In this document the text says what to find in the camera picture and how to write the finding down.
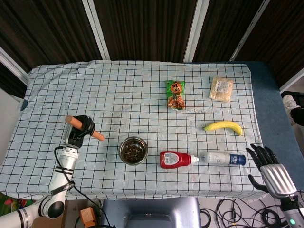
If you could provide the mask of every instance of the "blue table surface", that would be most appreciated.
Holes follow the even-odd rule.
[[[256,117],[263,145],[277,154],[297,189],[304,190],[304,157],[295,139],[271,68],[264,62],[233,63],[246,64],[251,71]]]

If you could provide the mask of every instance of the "black robotic finger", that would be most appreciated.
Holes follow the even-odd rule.
[[[265,150],[269,153],[269,156],[271,157],[274,164],[279,164],[280,163],[277,156],[275,155],[275,153],[271,149],[269,149],[268,147],[265,147]]]
[[[270,156],[270,154],[268,153],[268,151],[266,151],[263,147],[258,146],[258,149],[263,153],[266,161],[268,164],[273,164],[274,162],[272,161],[272,158]]]
[[[249,178],[251,184],[253,185],[253,187],[255,187],[256,189],[258,189],[260,191],[269,193],[267,187],[265,185],[257,183],[255,178],[252,175],[248,175],[248,178]]]
[[[261,161],[261,166],[267,165],[268,162],[267,162],[263,152],[257,146],[255,146],[254,144],[250,144],[250,145],[255,150],[256,155],[258,156],[259,160]]]
[[[260,159],[258,158],[257,154],[249,148],[246,148],[246,151],[250,154],[250,156],[252,157],[252,159],[253,159],[254,163],[256,164],[258,170],[261,172],[260,167],[262,166],[262,163],[261,163]]]

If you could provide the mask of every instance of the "grid tablecloth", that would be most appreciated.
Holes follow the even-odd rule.
[[[209,98],[212,78],[233,79],[230,103]],[[185,81],[186,110],[167,107],[166,80]],[[73,179],[92,198],[150,199],[177,196],[256,200],[264,196],[250,184],[261,175],[245,148],[262,143],[254,109],[250,71],[241,64],[175,64],[150,61],[91,61],[43,65],[29,73],[25,99],[3,165],[0,191],[39,199],[49,192],[55,158],[63,145],[67,115],[92,117],[101,142],[86,136],[78,150]],[[239,123],[244,135],[230,129],[206,132],[214,121]],[[148,144],[147,160],[124,164],[117,153],[129,136]],[[178,169],[162,169],[165,150],[203,156],[205,151],[244,154],[245,166],[211,165],[202,159]],[[74,190],[66,197],[81,199]]]

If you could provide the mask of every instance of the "orange device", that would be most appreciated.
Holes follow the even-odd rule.
[[[72,125],[73,127],[79,129],[79,130],[82,130],[82,122],[80,122],[79,120],[77,120],[76,118],[74,118],[73,116],[71,115],[68,115],[66,117],[66,122],[70,125]],[[97,131],[94,131],[92,136],[100,141],[103,141],[105,140],[105,137],[98,133]]]
[[[98,225],[94,214],[94,210],[91,207],[81,210],[80,218],[85,228]]]

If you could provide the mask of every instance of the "green snack bag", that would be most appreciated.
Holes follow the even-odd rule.
[[[185,82],[176,82],[172,80],[166,81],[167,84],[167,98],[168,107],[183,110],[185,109],[185,102],[183,100]]]

